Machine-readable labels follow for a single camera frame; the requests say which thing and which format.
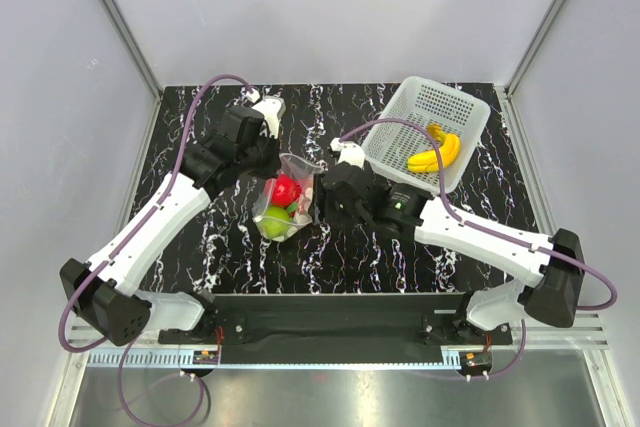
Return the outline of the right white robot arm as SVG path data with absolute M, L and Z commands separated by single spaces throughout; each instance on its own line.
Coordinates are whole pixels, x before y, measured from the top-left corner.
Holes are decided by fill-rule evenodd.
M 454 331 L 476 343 L 503 323 L 532 318 L 556 328 L 573 325 L 584 279 L 579 237 L 521 231 L 458 212 L 414 186 L 386 184 L 369 165 L 340 162 L 314 177 L 317 222 L 360 225 L 380 236 L 458 252 L 510 276 L 510 281 L 464 295 Z

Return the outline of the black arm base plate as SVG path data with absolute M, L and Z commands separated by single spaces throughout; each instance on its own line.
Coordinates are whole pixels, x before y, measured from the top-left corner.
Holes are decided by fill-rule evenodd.
M 221 348 L 231 365 L 426 366 L 449 348 L 509 346 L 509 327 L 483 332 L 462 319 L 464 294 L 217 295 L 191 332 L 162 344 Z

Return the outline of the yellow banana bunch toy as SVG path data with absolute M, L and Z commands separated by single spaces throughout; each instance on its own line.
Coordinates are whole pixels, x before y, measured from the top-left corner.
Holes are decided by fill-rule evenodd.
M 445 132 L 438 124 L 430 124 L 426 130 L 436 141 L 438 149 L 431 149 L 411 156 L 407 161 L 410 172 L 438 172 L 441 168 L 450 167 L 459 156 L 461 140 L 456 134 Z

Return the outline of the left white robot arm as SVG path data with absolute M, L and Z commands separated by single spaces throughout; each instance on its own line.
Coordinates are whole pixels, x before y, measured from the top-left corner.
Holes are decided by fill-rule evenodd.
M 215 333 L 216 319 L 199 296 L 140 290 L 142 278 L 164 249 L 199 213 L 243 175 L 270 179 L 280 169 L 283 101 L 232 107 L 219 126 L 179 150 L 178 170 L 123 230 L 87 261 L 60 270 L 72 311 L 115 346 L 144 331 L 178 330 L 196 343 Z

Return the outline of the green apple toy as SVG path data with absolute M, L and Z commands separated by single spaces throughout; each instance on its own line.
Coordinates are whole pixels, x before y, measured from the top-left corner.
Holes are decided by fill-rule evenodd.
M 289 230 L 290 217 L 278 206 L 269 206 L 257 222 L 260 233 L 268 240 L 285 237 Z

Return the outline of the red apple toy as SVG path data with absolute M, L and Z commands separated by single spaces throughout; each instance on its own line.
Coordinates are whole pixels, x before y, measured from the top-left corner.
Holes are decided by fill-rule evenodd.
M 287 208 L 294 203 L 302 193 L 298 182 L 286 174 L 280 174 L 275 180 L 271 203 L 280 208 Z

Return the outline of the white plastic basket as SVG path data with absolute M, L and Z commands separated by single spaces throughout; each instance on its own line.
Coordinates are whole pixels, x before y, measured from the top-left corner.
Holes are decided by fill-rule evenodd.
M 371 128 L 362 148 L 366 160 L 378 175 L 438 194 L 436 173 L 414 173 L 408 159 L 432 148 L 424 134 L 415 130 L 436 124 L 461 141 L 457 158 L 443 172 L 446 193 L 453 192 L 479 144 L 490 116 L 489 105 L 454 87 L 417 76 L 406 78 L 381 112 L 382 118 L 405 120 L 409 124 L 381 123 Z

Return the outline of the clear dotted zip top bag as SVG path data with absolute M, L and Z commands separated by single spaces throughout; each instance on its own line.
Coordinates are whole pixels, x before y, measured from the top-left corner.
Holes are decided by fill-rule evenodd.
M 252 208 L 260 235 L 273 242 L 284 242 L 312 223 L 314 178 L 323 172 L 321 166 L 292 153 L 281 154 L 280 161 L 278 174 L 265 182 Z

